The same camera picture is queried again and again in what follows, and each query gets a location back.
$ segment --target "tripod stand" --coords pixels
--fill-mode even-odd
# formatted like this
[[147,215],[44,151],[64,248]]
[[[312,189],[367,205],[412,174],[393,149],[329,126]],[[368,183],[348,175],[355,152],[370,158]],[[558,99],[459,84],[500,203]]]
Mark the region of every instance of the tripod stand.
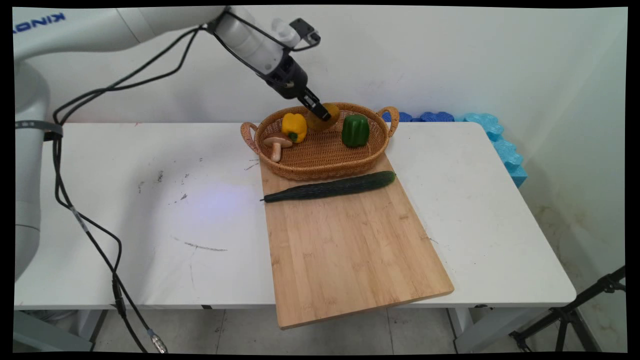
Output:
[[554,322],[560,320],[560,328],[558,329],[558,337],[556,341],[556,351],[563,350],[564,337],[566,336],[566,328],[569,323],[573,326],[573,329],[578,335],[578,338],[580,339],[584,350],[592,352],[598,351],[596,344],[591,339],[591,336],[589,336],[589,332],[582,323],[582,320],[578,317],[578,313],[575,310],[580,305],[591,300],[593,297],[601,294],[602,292],[613,293],[616,290],[622,290],[626,293],[627,287],[620,284],[620,281],[625,277],[625,266],[626,265],[623,265],[615,272],[601,277],[595,284],[579,293],[575,297],[575,300],[568,305],[564,307],[552,307],[551,309],[549,309],[551,311],[549,315],[540,319],[530,327],[526,328],[524,331],[514,331],[509,334],[509,336],[511,336],[516,341],[520,350],[531,352],[532,350],[527,345],[527,338],[533,336],[538,331],[541,331]]

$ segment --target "mushroom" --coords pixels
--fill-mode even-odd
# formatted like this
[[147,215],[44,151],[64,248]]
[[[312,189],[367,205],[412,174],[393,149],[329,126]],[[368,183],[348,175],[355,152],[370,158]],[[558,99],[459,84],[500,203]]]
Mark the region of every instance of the mushroom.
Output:
[[293,145],[291,139],[283,133],[273,133],[271,135],[268,135],[264,139],[263,143],[264,145],[272,146],[271,160],[275,162],[280,161],[280,155],[282,153],[281,149],[283,147],[291,147]]

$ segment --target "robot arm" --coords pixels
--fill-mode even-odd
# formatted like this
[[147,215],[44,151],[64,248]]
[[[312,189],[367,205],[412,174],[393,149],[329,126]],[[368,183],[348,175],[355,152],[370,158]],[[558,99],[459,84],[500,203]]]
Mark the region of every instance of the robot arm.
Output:
[[[14,8],[13,62],[18,64],[32,56],[65,51],[123,50],[167,31],[208,24],[209,33],[282,97],[298,98],[320,119],[328,120],[328,112],[307,88],[307,74],[289,56],[289,51],[238,17],[257,25],[242,6]],[[301,38],[319,41],[315,31],[294,28],[280,19],[274,21],[273,30],[274,36],[289,47],[297,45]]]
[[317,33],[301,19],[291,24],[275,19],[272,34],[287,46],[282,47],[247,23],[260,28],[241,6],[13,8],[15,281],[33,259],[40,241],[42,124],[49,106],[46,80],[24,60],[65,51],[118,51],[167,31],[207,24],[207,31],[225,49],[282,97],[297,98],[320,119],[328,120],[326,108],[307,88],[307,74],[289,56],[301,39],[317,43]]

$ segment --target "table leg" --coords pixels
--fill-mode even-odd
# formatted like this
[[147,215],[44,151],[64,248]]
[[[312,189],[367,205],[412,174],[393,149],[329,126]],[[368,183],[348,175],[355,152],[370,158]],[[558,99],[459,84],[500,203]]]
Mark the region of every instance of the table leg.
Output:
[[453,307],[447,309],[449,316],[451,317],[451,324],[455,336],[461,335],[465,330],[474,325],[474,321],[471,318],[471,313],[468,307]]
[[104,310],[78,310],[76,320],[69,332],[91,341],[95,327]]
[[480,351],[546,310],[544,307],[497,307],[456,338],[458,353]]
[[90,351],[93,345],[22,311],[13,312],[13,338],[42,351]]

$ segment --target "blue foam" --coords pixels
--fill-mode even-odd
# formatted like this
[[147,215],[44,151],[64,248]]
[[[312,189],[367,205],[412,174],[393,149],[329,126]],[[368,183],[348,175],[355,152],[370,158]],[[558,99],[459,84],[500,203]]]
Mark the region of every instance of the blue foam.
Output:
[[468,114],[465,114],[458,121],[477,122],[483,127],[485,133],[487,134],[487,136],[489,136],[489,139],[493,142],[497,141],[499,139],[499,136],[504,131],[504,127],[498,124],[498,118],[491,114],[468,113]]
[[444,111],[441,111],[437,114],[434,114],[430,111],[427,111],[425,113],[422,113],[422,115],[420,115],[420,119],[424,122],[453,122],[453,115],[451,115],[450,113],[446,113]]
[[522,164],[522,155],[516,152],[516,146],[503,139],[502,136],[493,143],[493,147],[498,152],[507,171],[515,171]]
[[524,183],[528,176],[527,172],[521,166],[516,168],[516,170],[509,172],[509,175],[511,176],[511,179],[517,187],[520,187],[520,185]]
[[[391,122],[391,114],[388,112],[382,114],[382,118],[385,119],[386,122]],[[400,112],[400,122],[411,122],[412,118],[413,116]]]

